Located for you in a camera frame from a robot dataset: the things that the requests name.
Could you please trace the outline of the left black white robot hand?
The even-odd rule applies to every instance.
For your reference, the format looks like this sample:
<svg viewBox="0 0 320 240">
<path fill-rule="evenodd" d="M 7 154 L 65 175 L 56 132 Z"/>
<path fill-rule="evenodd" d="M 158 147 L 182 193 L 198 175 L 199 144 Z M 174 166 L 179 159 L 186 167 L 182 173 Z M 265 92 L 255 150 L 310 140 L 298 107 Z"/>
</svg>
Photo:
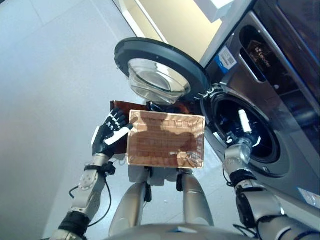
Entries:
<svg viewBox="0 0 320 240">
<path fill-rule="evenodd" d="M 91 140 L 92 156 L 103 154 L 109 159 L 114 156 L 120 139 L 133 128 L 125 118 L 123 111 L 116 107 L 107 115 L 104 123 L 96 127 Z"/>
</svg>

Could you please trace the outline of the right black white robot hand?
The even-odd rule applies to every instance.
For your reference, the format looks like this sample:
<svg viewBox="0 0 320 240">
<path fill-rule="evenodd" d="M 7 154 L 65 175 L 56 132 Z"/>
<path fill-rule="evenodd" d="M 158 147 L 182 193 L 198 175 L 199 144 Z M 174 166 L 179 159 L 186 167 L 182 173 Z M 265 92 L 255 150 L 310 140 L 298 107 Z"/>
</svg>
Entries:
<svg viewBox="0 0 320 240">
<path fill-rule="evenodd" d="M 262 138 L 259 133 L 254 132 L 255 128 L 251 126 L 248 115 L 243 108 L 238 110 L 238 116 L 240 124 L 239 130 L 235 129 L 227 132 L 224 142 L 228 147 L 240 144 L 241 141 L 249 142 L 251 148 L 258 146 L 261 143 Z"/>
</svg>

